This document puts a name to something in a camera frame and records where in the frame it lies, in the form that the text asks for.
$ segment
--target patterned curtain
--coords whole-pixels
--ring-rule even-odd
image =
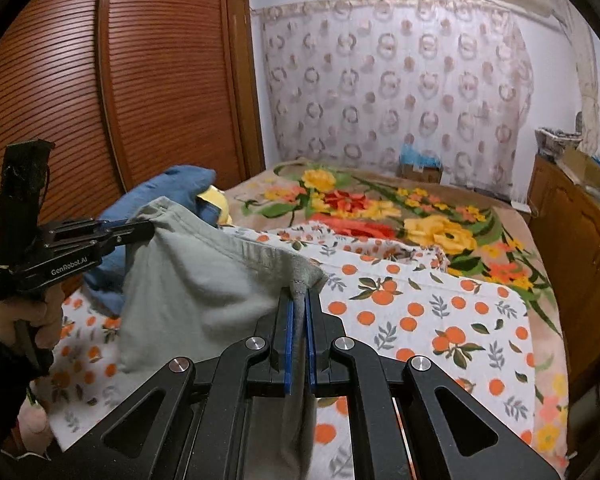
[[[404,143],[508,194],[533,71],[513,14],[467,0],[320,0],[261,11],[283,160],[395,173]]]
[[[584,138],[578,147],[584,153],[595,155],[600,143],[600,107],[598,105],[598,66],[593,46],[591,28],[569,0],[552,0],[555,9],[563,17],[562,29],[576,57],[578,84],[582,96],[582,133]]]

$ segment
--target cardboard box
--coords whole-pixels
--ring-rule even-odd
[[[401,164],[398,176],[408,178],[414,182],[429,182],[439,184],[442,177],[442,168],[414,168],[413,164]]]
[[[581,185],[600,190],[600,165],[589,155],[568,147],[564,150],[561,160]]]

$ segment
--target bed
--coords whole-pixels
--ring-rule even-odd
[[[458,283],[462,290],[441,299],[441,304],[448,303],[455,314],[462,309],[464,332],[460,331],[461,339],[455,342],[464,346],[465,339],[469,343],[498,334],[496,345],[489,342],[483,345],[484,352],[474,352],[474,357],[481,353],[484,360],[478,366],[478,360],[473,360],[468,368],[466,353],[458,352],[461,355],[456,358],[455,350],[436,346],[441,342],[437,343],[436,337],[433,341],[430,337],[425,342],[413,340],[408,350],[433,358],[448,354],[451,359],[442,360],[449,366],[445,371],[564,474],[568,383],[558,311],[530,232],[515,210],[465,190],[303,161],[265,171],[228,190],[226,195],[234,225],[239,226],[238,235],[259,241],[275,238],[273,242],[308,251],[308,257],[322,262],[320,254],[324,252],[315,251],[331,247],[331,239],[325,238],[337,236],[341,240],[339,249],[360,258],[356,267],[370,266],[372,278],[382,275],[377,274],[381,267],[384,271],[404,264],[396,256],[397,246],[442,248],[446,258],[418,250],[415,260],[408,260],[410,268],[405,270],[412,272],[410,276],[430,275],[435,283],[422,285],[424,278],[415,277],[400,282],[396,277],[398,287],[404,283],[407,295],[386,308],[405,310],[404,318],[397,317],[389,325],[384,319],[382,324],[372,322],[375,319],[360,321],[367,312],[360,310],[358,324],[381,329],[376,334],[383,339],[376,341],[380,353],[407,358],[409,352],[401,348],[400,338],[398,346],[392,338],[407,337],[409,324],[423,319],[411,310],[413,302],[403,300],[410,297],[410,292],[419,294],[410,289],[411,282],[442,290],[446,286],[445,275],[461,278]],[[312,227],[326,229],[328,234],[312,233],[309,221]],[[374,267],[374,262],[381,265]],[[333,272],[327,273],[338,273],[346,280],[349,272],[342,272],[345,267],[336,265]],[[336,303],[330,312],[342,314],[340,303],[353,299],[349,291],[338,290],[337,286],[325,289],[330,296],[320,296],[323,309]],[[509,301],[520,298],[524,305],[520,316],[527,319],[512,319],[507,305],[497,301],[498,295]],[[101,315],[80,291],[67,299],[64,309],[63,339],[56,349],[52,374],[36,385],[63,449],[126,395],[116,385],[116,335],[121,320]],[[346,319],[344,322],[350,333]],[[357,332],[352,335],[365,336]],[[386,351],[385,340],[390,347]],[[519,395],[510,396],[510,391]],[[312,480],[354,475],[347,431],[346,400],[320,399]]]

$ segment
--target louvered door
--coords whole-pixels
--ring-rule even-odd
[[[133,184],[172,166],[244,179],[226,0],[110,0],[112,106]]]
[[[0,168],[10,142],[56,143],[41,221],[96,216],[121,195],[100,117],[96,0],[32,0],[0,40]]]

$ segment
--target human hand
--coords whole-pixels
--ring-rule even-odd
[[[25,298],[0,301],[0,341],[15,349],[16,330],[13,323],[23,319],[33,327],[40,327],[35,338],[38,348],[53,348],[60,341],[63,301],[64,292],[60,285],[47,289],[44,302]]]

